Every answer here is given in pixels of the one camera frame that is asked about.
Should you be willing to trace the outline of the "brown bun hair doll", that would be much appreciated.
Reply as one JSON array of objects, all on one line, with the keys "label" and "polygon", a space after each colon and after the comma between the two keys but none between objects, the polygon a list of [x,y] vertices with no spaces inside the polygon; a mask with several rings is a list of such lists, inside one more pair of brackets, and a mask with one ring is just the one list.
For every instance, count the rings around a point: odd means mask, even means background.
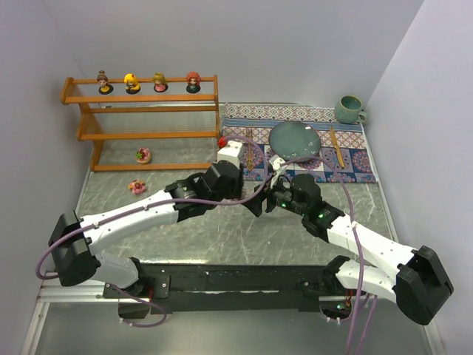
[{"label": "brown bun hair doll", "polygon": [[97,82],[99,84],[98,92],[101,95],[108,95],[113,92],[114,87],[109,83],[109,79],[106,76],[104,70],[100,70],[97,76]]}]

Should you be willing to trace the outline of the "pink bear strawberry toy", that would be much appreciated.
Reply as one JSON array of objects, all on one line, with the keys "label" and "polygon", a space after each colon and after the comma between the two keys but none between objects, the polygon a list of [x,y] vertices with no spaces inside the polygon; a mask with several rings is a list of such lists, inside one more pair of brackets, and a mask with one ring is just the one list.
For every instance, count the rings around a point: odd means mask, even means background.
[{"label": "pink bear strawberry toy", "polygon": [[136,161],[140,164],[147,164],[151,160],[151,152],[149,148],[141,147],[136,152]]}]

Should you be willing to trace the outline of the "orange wooden two-tier shelf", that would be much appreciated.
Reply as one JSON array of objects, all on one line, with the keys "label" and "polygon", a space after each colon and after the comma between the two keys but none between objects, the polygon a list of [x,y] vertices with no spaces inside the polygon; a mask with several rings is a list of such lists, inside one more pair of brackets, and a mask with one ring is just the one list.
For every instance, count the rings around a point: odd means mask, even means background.
[{"label": "orange wooden two-tier shelf", "polygon": [[[220,133],[220,103],[218,76],[201,78],[202,83],[211,83],[212,91],[206,94],[126,94],[119,96],[82,95],[80,85],[93,84],[92,79],[66,78],[60,94],[64,105],[77,104],[81,119],[76,132],[79,141],[93,142],[93,151],[89,168],[92,172],[125,172],[155,170],[202,170],[208,169],[210,163],[147,163],[147,164],[100,164],[105,141],[144,140],[144,139],[188,139],[212,138],[218,141]],[[106,113],[173,113],[173,112],[214,112],[215,127],[206,131],[170,131],[170,132],[130,132],[104,133],[96,120],[97,114]]]}]

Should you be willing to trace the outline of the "yellow hair doll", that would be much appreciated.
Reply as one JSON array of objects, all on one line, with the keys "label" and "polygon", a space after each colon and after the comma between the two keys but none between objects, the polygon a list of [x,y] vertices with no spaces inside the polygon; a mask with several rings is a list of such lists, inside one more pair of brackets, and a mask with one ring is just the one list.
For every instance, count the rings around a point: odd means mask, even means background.
[{"label": "yellow hair doll", "polygon": [[139,93],[141,87],[137,77],[133,73],[128,73],[124,76],[124,84],[126,85],[126,92],[129,95],[135,95]]}]

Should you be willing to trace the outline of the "golden knife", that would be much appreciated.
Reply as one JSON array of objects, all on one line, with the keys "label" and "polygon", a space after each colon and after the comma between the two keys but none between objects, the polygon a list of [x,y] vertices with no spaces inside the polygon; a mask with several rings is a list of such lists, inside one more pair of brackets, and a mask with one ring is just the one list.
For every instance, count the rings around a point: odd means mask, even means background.
[{"label": "golden knife", "polygon": [[345,167],[344,159],[343,159],[343,155],[341,153],[341,150],[340,150],[337,138],[336,138],[336,133],[335,133],[335,130],[334,130],[333,127],[330,127],[330,139],[331,139],[331,143],[333,145],[333,148],[336,151],[338,164],[343,169]]}]

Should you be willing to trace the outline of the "patterned blue pink placemat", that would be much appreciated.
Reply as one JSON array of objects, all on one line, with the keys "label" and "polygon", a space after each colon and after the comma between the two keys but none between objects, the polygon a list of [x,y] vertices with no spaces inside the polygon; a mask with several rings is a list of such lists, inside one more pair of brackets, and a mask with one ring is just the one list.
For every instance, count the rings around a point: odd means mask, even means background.
[{"label": "patterned blue pink placemat", "polygon": [[[339,123],[331,108],[227,103],[222,109],[221,116],[224,136],[246,137],[246,128],[250,127],[252,140],[264,151],[267,160],[275,155],[269,146],[268,138],[270,131],[277,124],[285,121],[299,121],[314,128],[321,138],[319,155],[324,161],[292,163],[285,170],[285,175],[289,178],[308,172],[315,177],[317,183],[335,183],[336,178],[333,176],[332,169],[326,164],[330,162],[340,171],[345,183],[376,182],[361,124]],[[338,164],[336,151],[331,143],[330,127],[335,130],[343,155],[345,164],[343,169]]]}]

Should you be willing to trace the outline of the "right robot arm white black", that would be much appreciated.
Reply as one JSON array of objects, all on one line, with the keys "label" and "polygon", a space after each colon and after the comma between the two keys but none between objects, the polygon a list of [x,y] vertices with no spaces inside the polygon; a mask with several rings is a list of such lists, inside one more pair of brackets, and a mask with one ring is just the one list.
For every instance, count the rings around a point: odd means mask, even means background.
[{"label": "right robot arm white black", "polygon": [[266,184],[244,205],[257,217],[276,207],[297,214],[309,234],[358,255],[358,261],[328,265],[338,283],[390,300],[419,325],[428,325],[454,291],[433,249],[405,246],[353,221],[322,199],[309,174],[295,176],[289,186],[283,178]]}]

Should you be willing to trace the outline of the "teal ceramic plate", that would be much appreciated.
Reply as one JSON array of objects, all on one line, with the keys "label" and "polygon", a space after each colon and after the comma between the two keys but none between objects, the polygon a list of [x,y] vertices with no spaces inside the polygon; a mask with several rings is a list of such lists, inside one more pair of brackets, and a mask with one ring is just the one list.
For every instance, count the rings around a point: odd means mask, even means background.
[{"label": "teal ceramic plate", "polygon": [[285,121],[270,131],[269,146],[282,159],[289,161],[318,155],[321,138],[311,126],[299,121]]}]

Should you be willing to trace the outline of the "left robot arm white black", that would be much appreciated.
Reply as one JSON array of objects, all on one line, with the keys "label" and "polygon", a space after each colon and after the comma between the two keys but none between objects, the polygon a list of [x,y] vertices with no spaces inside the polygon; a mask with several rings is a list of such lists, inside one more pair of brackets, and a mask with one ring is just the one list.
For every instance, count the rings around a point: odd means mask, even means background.
[{"label": "left robot arm white black", "polygon": [[145,229],[201,216],[223,200],[239,198],[242,185],[242,167],[220,160],[127,206],[82,218],[63,213],[48,242],[60,284],[101,280],[120,288],[134,285],[141,278],[139,262],[107,254],[109,246]]}]

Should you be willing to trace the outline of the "pink bear flower toy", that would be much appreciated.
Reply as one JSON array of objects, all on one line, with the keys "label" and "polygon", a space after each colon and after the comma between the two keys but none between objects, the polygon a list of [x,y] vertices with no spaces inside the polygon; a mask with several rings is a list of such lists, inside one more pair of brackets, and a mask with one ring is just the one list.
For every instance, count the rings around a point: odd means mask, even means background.
[{"label": "pink bear flower toy", "polygon": [[129,183],[128,188],[134,195],[141,195],[147,190],[146,183],[142,180],[133,180]]}]

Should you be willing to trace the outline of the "blonde hair pink doll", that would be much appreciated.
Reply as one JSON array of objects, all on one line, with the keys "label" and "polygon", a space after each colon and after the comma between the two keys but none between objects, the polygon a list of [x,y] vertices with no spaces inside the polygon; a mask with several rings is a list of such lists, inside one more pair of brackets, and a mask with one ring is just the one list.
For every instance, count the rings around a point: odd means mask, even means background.
[{"label": "blonde hair pink doll", "polygon": [[168,90],[168,81],[161,72],[156,72],[152,78],[154,84],[153,89],[155,92],[162,93]]}]

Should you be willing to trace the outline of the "red hair doll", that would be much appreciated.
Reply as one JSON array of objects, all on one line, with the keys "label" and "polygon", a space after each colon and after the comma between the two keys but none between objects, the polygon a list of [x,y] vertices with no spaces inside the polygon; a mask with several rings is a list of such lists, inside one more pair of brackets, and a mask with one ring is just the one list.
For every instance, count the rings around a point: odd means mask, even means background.
[{"label": "red hair doll", "polygon": [[190,94],[197,94],[200,90],[201,77],[198,72],[189,72],[186,76],[186,91]]}]

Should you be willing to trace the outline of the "black mounting base rail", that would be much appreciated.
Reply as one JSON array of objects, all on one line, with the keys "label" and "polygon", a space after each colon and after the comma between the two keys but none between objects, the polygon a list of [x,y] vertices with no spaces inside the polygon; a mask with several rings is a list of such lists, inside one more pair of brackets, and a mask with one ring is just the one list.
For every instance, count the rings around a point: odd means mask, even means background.
[{"label": "black mounting base rail", "polygon": [[346,297],[329,266],[143,264],[135,297],[156,304],[153,314],[188,311],[319,311],[322,297]]}]

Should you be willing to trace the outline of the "golden fork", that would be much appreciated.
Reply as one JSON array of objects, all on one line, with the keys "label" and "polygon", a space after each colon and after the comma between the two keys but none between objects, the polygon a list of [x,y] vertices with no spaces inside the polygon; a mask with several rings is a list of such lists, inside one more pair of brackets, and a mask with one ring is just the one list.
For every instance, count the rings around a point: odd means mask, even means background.
[{"label": "golden fork", "polygon": [[[246,137],[250,140],[253,139],[252,129],[250,127],[246,128]],[[247,153],[246,153],[246,169],[250,172],[253,170],[253,150],[251,143],[248,144]]]}]

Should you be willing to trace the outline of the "aluminium frame rail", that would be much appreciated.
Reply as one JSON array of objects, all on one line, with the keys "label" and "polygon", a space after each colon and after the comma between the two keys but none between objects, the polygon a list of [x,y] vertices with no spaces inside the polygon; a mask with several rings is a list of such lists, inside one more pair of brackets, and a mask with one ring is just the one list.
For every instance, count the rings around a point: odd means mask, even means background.
[{"label": "aluminium frame rail", "polygon": [[105,285],[88,281],[64,288],[43,281],[22,354],[147,354],[146,329],[119,322],[118,301],[103,297]]}]

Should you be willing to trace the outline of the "teal ceramic mug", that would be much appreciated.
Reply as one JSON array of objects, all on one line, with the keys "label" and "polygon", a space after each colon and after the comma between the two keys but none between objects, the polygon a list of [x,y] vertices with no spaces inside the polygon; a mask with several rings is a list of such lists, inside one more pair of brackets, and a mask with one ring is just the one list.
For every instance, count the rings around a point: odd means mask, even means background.
[{"label": "teal ceramic mug", "polygon": [[346,95],[337,102],[334,114],[336,120],[342,124],[364,123],[367,120],[361,100],[352,95]]}]

